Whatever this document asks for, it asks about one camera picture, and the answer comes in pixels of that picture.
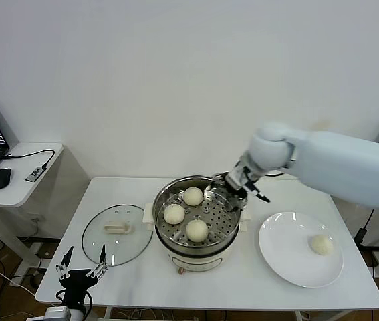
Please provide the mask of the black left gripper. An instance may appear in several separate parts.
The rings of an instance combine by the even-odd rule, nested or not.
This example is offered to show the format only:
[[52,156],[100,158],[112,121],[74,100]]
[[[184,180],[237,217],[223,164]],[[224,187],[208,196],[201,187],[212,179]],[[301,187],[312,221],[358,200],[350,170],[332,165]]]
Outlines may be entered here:
[[67,253],[63,256],[61,263],[55,266],[59,274],[59,282],[64,289],[64,296],[61,302],[68,308],[83,308],[85,298],[88,297],[90,306],[93,299],[88,289],[96,285],[96,278],[101,278],[108,269],[106,261],[106,248],[102,246],[100,253],[100,262],[92,270],[70,270],[68,267],[72,257],[74,247],[71,246]]

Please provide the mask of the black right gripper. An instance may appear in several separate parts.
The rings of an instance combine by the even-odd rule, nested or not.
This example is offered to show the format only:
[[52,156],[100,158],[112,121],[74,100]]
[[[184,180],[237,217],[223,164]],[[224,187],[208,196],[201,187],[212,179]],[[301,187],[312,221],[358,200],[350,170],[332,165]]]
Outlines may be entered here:
[[229,194],[232,196],[238,198],[239,202],[242,205],[246,205],[248,202],[248,193],[251,193],[254,197],[257,197],[258,199],[270,203],[271,200],[263,195],[261,191],[255,186],[255,185],[250,185],[247,186],[247,191],[244,188],[240,189],[234,189],[227,181],[226,181],[226,176],[228,175],[228,172],[222,172],[222,173],[216,173],[211,177],[211,182],[209,183],[210,188],[225,188]]

